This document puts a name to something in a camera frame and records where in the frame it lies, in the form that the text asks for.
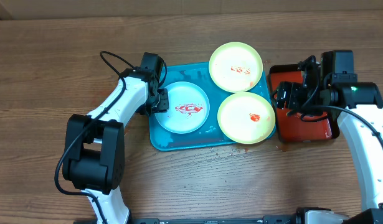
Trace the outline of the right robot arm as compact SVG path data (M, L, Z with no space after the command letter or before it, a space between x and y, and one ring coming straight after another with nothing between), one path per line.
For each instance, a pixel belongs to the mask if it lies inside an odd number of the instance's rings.
M359 82L352 50L311 55L295 65L301 83L281 81L271 89L276 110L288 116L330 120L343 133L361 190L361 213L338 215L318 207L298 208L289 223L383 223L383 99L373 82Z

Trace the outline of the light blue plate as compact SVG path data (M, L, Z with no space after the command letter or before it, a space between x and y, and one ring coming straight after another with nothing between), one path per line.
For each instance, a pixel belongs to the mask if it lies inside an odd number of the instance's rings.
M165 87L169 109L156 113L158 123L167 131L187 134L199 129L207 120L210 102L205 91L190 82L175 82Z

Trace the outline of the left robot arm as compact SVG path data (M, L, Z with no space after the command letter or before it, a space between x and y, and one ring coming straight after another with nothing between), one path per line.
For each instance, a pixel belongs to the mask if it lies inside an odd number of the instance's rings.
M151 116L169 109L164 60L144 53L139 66L117 72L118 84L108 98L86 115L67 122L64 153L54 182L64 195L87 197L95 223L131 223L130 209L121 195L125 170L125 126L139 113Z

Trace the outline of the yellow plate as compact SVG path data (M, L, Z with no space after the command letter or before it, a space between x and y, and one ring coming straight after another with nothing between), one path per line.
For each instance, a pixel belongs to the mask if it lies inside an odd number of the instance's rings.
M275 112L262 96L241 92L228 96L219 106L217 120L221 131L241 144L265 140L275 129Z
M210 56L209 74L212 81L227 92L248 91L262 77L262 58L248 44L229 42L218 47Z

